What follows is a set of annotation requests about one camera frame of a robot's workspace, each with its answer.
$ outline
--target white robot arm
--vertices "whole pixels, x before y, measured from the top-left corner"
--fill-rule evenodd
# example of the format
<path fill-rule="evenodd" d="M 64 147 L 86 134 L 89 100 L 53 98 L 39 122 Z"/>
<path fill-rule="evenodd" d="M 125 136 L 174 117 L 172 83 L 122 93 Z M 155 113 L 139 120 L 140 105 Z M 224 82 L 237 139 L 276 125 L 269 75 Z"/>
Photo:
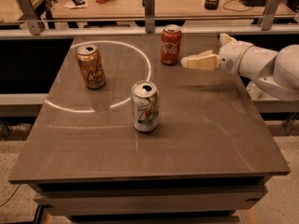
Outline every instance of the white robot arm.
<path fill-rule="evenodd" d="M 222 71 L 249 78 L 279 100 L 299 100 L 299 45 L 277 52 L 233 39 L 223 44 L 219 57 Z"/>

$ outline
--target red object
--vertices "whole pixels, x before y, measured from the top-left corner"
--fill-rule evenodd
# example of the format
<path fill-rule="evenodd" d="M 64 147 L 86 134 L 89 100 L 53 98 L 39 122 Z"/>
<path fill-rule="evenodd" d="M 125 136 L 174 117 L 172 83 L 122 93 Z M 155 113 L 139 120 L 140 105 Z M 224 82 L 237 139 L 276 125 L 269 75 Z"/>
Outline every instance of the red object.
<path fill-rule="evenodd" d="M 161 62 L 175 64 L 178 62 L 181 31 L 177 25 L 167 25 L 162 31 Z"/>

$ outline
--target floor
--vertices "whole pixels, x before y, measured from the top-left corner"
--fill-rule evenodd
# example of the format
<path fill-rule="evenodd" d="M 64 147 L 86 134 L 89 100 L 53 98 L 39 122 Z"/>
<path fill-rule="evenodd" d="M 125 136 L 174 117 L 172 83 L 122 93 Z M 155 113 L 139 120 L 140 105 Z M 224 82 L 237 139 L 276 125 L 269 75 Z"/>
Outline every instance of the floor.
<path fill-rule="evenodd" d="M 273 177 L 266 185 L 269 192 L 261 201 L 250 210 L 238 211 L 235 214 L 239 215 L 241 224 L 297 224 L 299 223 L 298 126 L 295 123 L 292 135 L 287 136 L 280 126 L 281 122 L 269 121 L 266 124 L 292 171 L 286 176 Z M 31 221 L 36 212 L 34 192 L 25 185 L 13 186 L 7 182 L 23 143 L 22 140 L 0 141 L 0 224 Z M 43 220 L 43 224 L 66 223 L 70 223 L 66 218 L 50 215 L 45 215 Z"/>

